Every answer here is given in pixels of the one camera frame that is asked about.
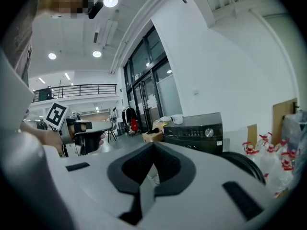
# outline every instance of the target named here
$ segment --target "round ceiling light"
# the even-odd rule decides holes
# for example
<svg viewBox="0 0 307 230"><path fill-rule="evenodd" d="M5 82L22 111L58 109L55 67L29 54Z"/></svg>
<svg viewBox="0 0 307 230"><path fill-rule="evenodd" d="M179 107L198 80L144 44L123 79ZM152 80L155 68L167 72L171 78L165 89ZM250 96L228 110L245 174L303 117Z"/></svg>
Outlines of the round ceiling light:
<svg viewBox="0 0 307 230"><path fill-rule="evenodd" d="M104 5L108 8L112 8L118 4L118 0L104 0Z"/></svg>
<svg viewBox="0 0 307 230"><path fill-rule="evenodd" d="M101 57L101 52L99 52L99 51L94 51L94 52L93 52L93 56L96 57L96 58Z"/></svg>
<svg viewBox="0 0 307 230"><path fill-rule="evenodd" d="M55 54L53 54L53 53L50 53L48 55L48 57L49 57L49 59L55 59L57 56Z"/></svg>

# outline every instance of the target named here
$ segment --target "person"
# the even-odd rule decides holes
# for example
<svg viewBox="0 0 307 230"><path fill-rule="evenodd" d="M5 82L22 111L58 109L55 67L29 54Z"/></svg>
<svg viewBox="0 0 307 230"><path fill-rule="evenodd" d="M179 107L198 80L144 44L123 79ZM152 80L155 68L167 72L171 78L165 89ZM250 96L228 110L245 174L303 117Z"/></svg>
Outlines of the person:
<svg viewBox="0 0 307 230"><path fill-rule="evenodd" d="M1 47L9 63L27 86L29 86L28 68L32 56L31 37L34 19L43 13L57 17L65 15L76 17L76 15L82 13L90 15L90 7L93 8L93 5L93 0L29 0L22 7L4 35ZM71 136L74 136L74 127L71 126L69 129ZM58 132L35 129L24 121L21 123L20 130L36 136L43 145L53 146L60 155L63 154L63 142ZM100 145L103 144L103 138L104 135L101 136Z"/></svg>
<svg viewBox="0 0 307 230"><path fill-rule="evenodd" d="M51 86L48 86L48 88L46 89L46 91L47 91L46 100L52 100L53 97L52 97L52 89L51 89Z"/></svg>
<svg viewBox="0 0 307 230"><path fill-rule="evenodd" d="M42 129L42 130L47 130L48 129L48 126L47 124L44 122L44 120L41 118L39 120L39 122L36 123L36 128L37 129Z"/></svg>

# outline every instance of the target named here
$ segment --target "clear plastic bottle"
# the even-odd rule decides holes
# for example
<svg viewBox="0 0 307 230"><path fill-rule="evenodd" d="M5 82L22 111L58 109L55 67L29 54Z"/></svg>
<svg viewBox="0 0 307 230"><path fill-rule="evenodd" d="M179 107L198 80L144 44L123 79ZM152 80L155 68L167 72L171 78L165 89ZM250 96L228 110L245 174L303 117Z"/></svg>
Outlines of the clear plastic bottle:
<svg viewBox="0 0 307 230"><path fill-rule="evenodd" d="M257 144L256 144L256 147L255 147L255 150L257 150L257 151L260 151L261 150L261 148L262 147L269 147L268 145L267 145L267 143L268 143L268 135L267 134L265 134L265 135L259 135L260 137L261 137L261 139L259 140L259 141L257 141Z"/></svg>
<svg viewBox="0 0 307 230"><path fill-rule="evenodd" d="M288 142L289 140L282 140L275 146L274 150L279 160L282 160L282 153L288 152Z"/></svg>
<svg viewBox="0 0 307 230"><path fill-rule="evenodd" d="M292 149L291 151L289 151L289 158L290 158L290 162L292 167L295 169L295 160L296 160L296 156L301 154L301 150L295 150Z"/></svg>
<svg viewBox="0 0 307 230"><path fill-rule="evenodd" d="M272 137L273 137L273 134L271 132L268 132L267 134L267 140L268 140L268 143L269 144L272 144Z"/></svg>
<svg viewBox="0 0 307 230"><path fill-rule="evenodd" d="M285 190L293 179L292 175L293 167L291 165L289 157L274 164L271 172L266 179L267 188L278 196L283 190Z"/></svg>
<svg viewBox="0 0 307 230"><path fill-rule="evenodd" d="M260 151L260 170L264 177L266 178L271 172L274 164L280 163L276 152L274 151L274 145L270 144L267 149L262 149Z"/></svg>
<svg viewBox="0 0 307 230"><path fill-rule="evenodd" d="M252 160L258 167L260 165L260 151L255 150L254 146L250 142L245 142L242 144L245 156Z"/></svg>

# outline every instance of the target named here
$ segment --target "black tire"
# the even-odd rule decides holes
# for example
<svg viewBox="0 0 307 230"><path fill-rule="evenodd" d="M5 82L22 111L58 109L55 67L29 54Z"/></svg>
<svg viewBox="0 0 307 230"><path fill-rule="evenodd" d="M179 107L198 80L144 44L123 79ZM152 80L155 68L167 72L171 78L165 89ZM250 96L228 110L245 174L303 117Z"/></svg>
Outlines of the black tire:
<svg viewBox="0 0 307 230"><path fill-rule="evenodd" d="M265 179L261 170L252 160L250 160L246 156L237 152L227 151L223 152L220 157L228 160L229 162L244 170L251 176L255 177L257 180L259 180L265 185Z"/></svg>

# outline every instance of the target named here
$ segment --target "air vent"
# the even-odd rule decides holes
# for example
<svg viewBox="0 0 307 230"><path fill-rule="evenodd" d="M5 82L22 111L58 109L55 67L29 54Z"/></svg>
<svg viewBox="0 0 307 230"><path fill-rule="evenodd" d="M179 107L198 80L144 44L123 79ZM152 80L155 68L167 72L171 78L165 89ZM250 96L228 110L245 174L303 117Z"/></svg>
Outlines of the air vent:
<svg viewBox="0 0 307 230"><path fill-rule="evenodd" d="M95 33L95 36L94 36L94 43L95 44L97 43L97 38L98 38L98 33Z"/></svg>

